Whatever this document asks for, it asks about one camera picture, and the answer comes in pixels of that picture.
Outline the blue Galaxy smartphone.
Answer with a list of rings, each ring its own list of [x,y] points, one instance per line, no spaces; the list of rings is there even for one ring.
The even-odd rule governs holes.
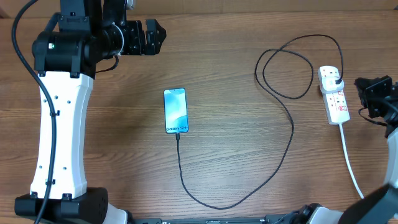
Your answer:
[[[164,91],[164,111],[167,134],[189,132],[187,96],[184,88]]]

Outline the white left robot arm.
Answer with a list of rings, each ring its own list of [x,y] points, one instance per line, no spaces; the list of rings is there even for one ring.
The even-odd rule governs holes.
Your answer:
[[[155,20],[127,20],[134,0],[63,0],[32,44],[27,67],[41,99],[39,156],[28,194],[16,215],[35,223],[132,223],[109,202],[108,191],[87,185],[85,124],[96,64],[121,55],[156,55],[166,38]]]

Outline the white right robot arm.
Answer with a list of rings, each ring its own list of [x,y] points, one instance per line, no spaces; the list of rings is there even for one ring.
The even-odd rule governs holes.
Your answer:
[[[308,206],[303,223],[388,223],[397,218],[397,83],[389,76],[357,78],[354,84],[368,121],[384,126],[387,165],[383,184],[344,211]]]

